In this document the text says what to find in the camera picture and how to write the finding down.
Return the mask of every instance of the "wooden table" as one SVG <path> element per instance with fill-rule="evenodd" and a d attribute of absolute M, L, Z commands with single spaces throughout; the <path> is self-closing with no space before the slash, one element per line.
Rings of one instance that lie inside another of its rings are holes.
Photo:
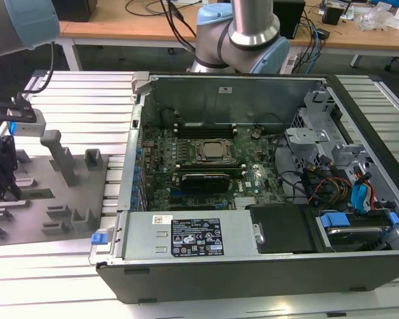
<path fill-rule="evenodd" d="M 142 2 L 138 0 L 130 10 L 145 14 Z M 61 37 L 57 42 L 63 46 L 71 70 L 81 70 L 81 63 L 76 45 L 116 45 L 130 47 L 181 47 L 173 36 L 165 17 L 137 17 L 127 13 L 124 6 L 127 0 L 98 0 L 98 7 L 87 23 L 61 23 Z M 319 0 L 306 0 L 306 12 Z M 151 6 L 161 11 L 159 3 Z M 185 20 L 196 28 L 196 17 L 200 6 L 182 9 Z M 308 16 L 316 25 L 322 17 L 309 12 Z M 195 38 L 179 21 L 176 25 L 189 42 Z M 334 54 L 359 54 L 379 56 L 399 56 L 399 30 L 389 28 L 387 31 L 366 31 L 358 29 L 354 21 L 340 21 L 337 26 L 319 24 L 318 27 L 331 32 L 323 52 Z M 305 27 L 300 27 L 295 39 L 291 42 L 291 55 L 296 55 L 309 44 L 310 35 Z"/>

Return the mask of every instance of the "blue cable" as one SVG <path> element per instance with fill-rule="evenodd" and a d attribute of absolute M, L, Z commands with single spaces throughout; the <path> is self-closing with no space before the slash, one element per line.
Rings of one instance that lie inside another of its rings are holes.
<path fill-rule="evenodd" d="M 311 61 L 311 63 L 309 64 L 309 67 L 307 68 L 307 71 L 306 71 L 306 74 L 309 74 L 310 71 L 312 70 L 312 67 L 313 67 L 315 61 L 316 61 L 316 55 L 317 55 L 317 52 L 318 52 L 318 50 L 319 50 L 319 45 L 318 45 L 318 43 L 319 43 L 319 36 L 318 36 L 318 31 L 317 31 L 317 29 L 315 28 L 315 26 L 310 25 L 310 24 L 308 24 L 308 23 L 303 23 L 303 22 L 300 22 L 300 24 L 301 24 L 301 25 L 304 25 L 304 26 L 306 26 L 306 27 L 309 27 L 311 30 L 313 30 L 313 31 L 315 32 L 315 36 L 316 36 L 316 38 L 317 38 L 317 40 L 316 40 L 316 42 L 315 42 L 315 49 L 316 49 L 316 50 L 313 51 L 312 61 Z"/>

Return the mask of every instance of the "3d-printed holder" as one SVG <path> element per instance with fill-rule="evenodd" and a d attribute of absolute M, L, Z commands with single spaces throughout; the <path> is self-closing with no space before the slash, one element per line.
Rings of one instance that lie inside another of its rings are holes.
<path fill-rule="evenodd" d="M 108 156 L 96 149 L 72 156 L 60 139 L 59 131 L 46 131 L 41 138 L 52 157 L 29 158 L 17 151 L 21 190 L 38 189 L 41 196 L 50 189 L 55 198 L 0 202 L 0 245 L 87 238 L 97 230 Z"/>

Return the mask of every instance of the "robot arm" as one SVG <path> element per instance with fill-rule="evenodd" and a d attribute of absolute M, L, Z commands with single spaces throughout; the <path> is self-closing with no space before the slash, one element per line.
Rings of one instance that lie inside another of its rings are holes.
<path fill-rule="evenodd" d="M 59 21 L 51 0 L 0 0 L 0 56 L 33 49 L 59 35 Z M 31 104 L 21 94 L 0 102 L 0 122 L 35 123 Z M 13 172 L 17 159 L 13 136 L 0 136 L 0 201 L 17 201 L 21 190 Z"/>
<path fill-rule="evenodd" d="M 198 11 L 191 72 L 276 73 L 289 52 L 273 0 L 232 0 Z"/>

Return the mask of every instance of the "motherboard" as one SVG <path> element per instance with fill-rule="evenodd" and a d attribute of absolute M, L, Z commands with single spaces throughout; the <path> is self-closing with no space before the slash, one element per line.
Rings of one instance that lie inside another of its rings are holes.
<path fill-rule="evenodd" d="M 285 202 L 271 155 L 270 136 L 237 128 L 233 136 L 175 134 L 146 126 L 143 131 L 149 211 L 245 209 Z"/>

